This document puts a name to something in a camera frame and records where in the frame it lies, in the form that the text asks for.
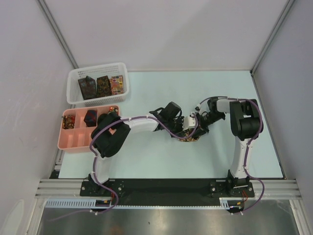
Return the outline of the brown patterned long tie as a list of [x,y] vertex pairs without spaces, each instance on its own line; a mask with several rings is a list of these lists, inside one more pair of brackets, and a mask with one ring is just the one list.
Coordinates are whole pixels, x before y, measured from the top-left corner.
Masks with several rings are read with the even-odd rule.
[[[181,133],[181,137],[187,137],[189,136],[189,132],[183,132]],[[180,142],[195,142],[200,139],[200,136],[195,136],[195,137],[188,137],[186,139],[178,139]]]

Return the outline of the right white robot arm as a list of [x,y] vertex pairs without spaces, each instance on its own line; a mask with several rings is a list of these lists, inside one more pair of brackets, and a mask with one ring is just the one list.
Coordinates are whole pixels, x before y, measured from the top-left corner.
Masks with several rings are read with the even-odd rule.
[[232,165],[225,180],[225,191],[230,196],[238,196],[249,188],[249,158],[254,141],[263,131],[263,119],[255,99],[214,96],[201,101],[195,108],[199,123],[198,135],[207,133],[208,126],[225,119],[229,114],[230,129],[235,137]]

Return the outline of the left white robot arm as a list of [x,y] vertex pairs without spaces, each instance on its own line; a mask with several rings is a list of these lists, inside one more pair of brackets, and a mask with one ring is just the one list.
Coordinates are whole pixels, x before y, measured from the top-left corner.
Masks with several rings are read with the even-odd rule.
[[93,180],[91,190],[99,196],[107,192],[110,158],[118,153],[130,133],[165,130],[173,138],[186,140],[191,137],[186,132],[194,133],[197,124],[194,114],[184,117],[181,107],[174,102],[143,116],[126,118],[119,116],[116,111],[101,115],[89,145],[95,155],[90,173]]

